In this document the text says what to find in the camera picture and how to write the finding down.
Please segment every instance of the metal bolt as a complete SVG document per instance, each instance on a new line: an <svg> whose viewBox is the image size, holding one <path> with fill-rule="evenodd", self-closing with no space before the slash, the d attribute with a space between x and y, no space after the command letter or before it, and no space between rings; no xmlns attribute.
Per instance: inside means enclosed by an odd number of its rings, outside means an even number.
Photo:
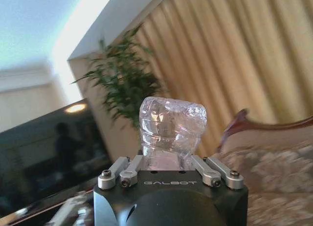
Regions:
<svg viewBox="0 0 313 226"><path fill-rule="evenodd" d="M235 170L231 170L231 171L230 171L230 175L231 175L231 176L234 176L234 177L238 177L238 176L239 176L239 172L238 172L238 171L235 171Z"/></svg>
<svg viewBox="0 0 313 226"><path fill-rule="evenodd" d="M101 175L105 177L110 177L112 174L111 170L104 170L102 171Z"/></svg>
<svg viewBox="0 0 313 226"><path fill-rule="evenodd" d="M212 186L213 186L213 187L220 187L220 186L221 186L221 180L219 180L219 179L213 179L213 180L212 180Z"/></svg>
<svg viewBox="0 0 313 226"><path fill-rule="evenodd" d="M121 186L122 186L123 188L127 188L127 187L129 187L130 185L131 185L131 182L129 181L129 179L124 179L124 180L121 181Z"/></svg>

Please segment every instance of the television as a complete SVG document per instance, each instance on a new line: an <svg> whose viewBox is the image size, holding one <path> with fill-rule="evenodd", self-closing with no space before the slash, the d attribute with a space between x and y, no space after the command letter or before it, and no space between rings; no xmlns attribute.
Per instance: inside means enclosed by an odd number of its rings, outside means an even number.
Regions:
<svg viewBox="0 0 313 226"><path fill-rule="evenodd" d="M110 165L86 99L4 131L0 217L90 180Z"/></svg>

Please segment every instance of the plastic bottle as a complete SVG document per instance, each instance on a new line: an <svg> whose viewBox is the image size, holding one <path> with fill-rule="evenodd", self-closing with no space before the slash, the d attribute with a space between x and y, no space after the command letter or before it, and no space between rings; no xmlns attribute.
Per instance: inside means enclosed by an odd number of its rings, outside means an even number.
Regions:
<svg viewBox="0 0 313 226"><path fill-rule="evenodd" d="M147 97L139 114L141 147L147 170L188 170L206 128L204 106Z"/></svg>

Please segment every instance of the curtain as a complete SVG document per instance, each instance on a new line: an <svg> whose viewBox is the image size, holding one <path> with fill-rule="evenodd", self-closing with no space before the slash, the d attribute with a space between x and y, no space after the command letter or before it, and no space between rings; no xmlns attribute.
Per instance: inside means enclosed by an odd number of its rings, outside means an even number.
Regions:
<svg viewBox="0 0 313 226"><path fill-rule="evenodd" d="M313 115L313 0L164 0L136 39L163 96L206 107L200 155L243 108L262 123Z"/></svg>

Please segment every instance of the potted plant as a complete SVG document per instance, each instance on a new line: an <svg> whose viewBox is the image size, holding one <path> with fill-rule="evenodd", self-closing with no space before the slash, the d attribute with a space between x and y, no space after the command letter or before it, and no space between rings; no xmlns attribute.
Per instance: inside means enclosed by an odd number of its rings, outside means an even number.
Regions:
<svg viewBox="0 0 313 226"><path fill-rule="evenodd" d="M87 78L95 82L94 87L104 88L103 105L112 120L116 121L120 116L127 118L136 129L139 128L139 109L144 98L161 89L154 74L145 71L149 62L135 50L139 47L151 54L148 48L134 40L139 28L127 31L115 45L105 46L101 40L100 54L89 59L88 72L77 80Z"/></svg>

